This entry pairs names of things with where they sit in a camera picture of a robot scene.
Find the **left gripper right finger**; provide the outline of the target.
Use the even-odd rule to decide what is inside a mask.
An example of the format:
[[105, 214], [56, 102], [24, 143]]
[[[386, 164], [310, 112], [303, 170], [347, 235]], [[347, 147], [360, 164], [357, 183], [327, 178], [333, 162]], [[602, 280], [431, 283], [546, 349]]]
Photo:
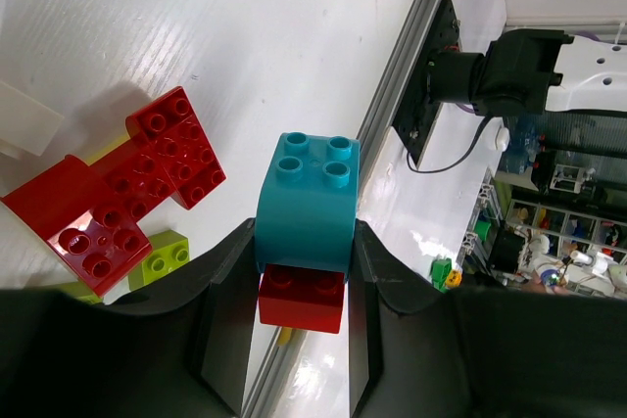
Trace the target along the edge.
[[462, 287], [442, 293], [355, 227], [354, 417], [622, 417], [626, 304]]

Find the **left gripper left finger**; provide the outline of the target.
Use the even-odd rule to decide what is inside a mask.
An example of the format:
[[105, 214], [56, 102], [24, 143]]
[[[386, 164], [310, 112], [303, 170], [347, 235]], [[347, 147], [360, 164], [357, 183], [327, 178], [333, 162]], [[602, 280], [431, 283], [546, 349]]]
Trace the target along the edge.
[[260, 275], [253, 220], [109, 305], [1, 294], [5, 417], [238, 417]]

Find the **small green square lego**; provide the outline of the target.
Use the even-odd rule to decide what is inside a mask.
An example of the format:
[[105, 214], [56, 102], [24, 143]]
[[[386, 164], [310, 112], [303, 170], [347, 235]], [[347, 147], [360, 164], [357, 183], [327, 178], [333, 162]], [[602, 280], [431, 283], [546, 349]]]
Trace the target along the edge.
[[153, 251], [128, 274], [130, 291], [141, 289], [190, 260], [188, 239], [173, 230], [150, 236]]

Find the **red rounded lego brick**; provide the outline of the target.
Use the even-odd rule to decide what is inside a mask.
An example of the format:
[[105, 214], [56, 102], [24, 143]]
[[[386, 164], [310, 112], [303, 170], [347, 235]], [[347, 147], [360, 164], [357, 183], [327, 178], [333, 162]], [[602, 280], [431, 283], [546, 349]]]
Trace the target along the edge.
[[268, 264], [259, 289], [266, 325], [338, 334], [344, 305], [341, 272]]

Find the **red lego cluster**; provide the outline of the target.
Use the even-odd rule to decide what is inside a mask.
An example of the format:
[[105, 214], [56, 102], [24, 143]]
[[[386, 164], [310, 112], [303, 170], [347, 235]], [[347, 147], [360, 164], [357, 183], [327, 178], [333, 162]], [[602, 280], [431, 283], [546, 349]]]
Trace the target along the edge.
[[167, 198], [192, 209], [226, 178], [182, 87], [125, 126], [95, 163], [67, 155], [1, 199], [98, 296], [151, 252], [139, 220]]

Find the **teal rounded lego brick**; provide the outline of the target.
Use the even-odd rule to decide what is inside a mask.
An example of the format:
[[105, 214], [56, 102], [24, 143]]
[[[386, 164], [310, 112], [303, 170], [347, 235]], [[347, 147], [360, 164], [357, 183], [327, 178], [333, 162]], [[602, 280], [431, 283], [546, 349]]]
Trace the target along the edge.
[[259, 197], [256, 263], [348, 275], [357, 218], [359, 141], [280, 135]]

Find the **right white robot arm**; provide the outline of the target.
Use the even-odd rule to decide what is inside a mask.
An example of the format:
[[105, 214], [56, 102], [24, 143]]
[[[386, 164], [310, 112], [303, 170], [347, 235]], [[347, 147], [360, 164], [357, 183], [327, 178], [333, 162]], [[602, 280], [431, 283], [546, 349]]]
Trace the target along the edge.
[[433, 102], [478, 116], [571, 113], [626, 117], [626, 47], [556, 29], [522, 28], [486, 53], [435, 51], [427, 63]]

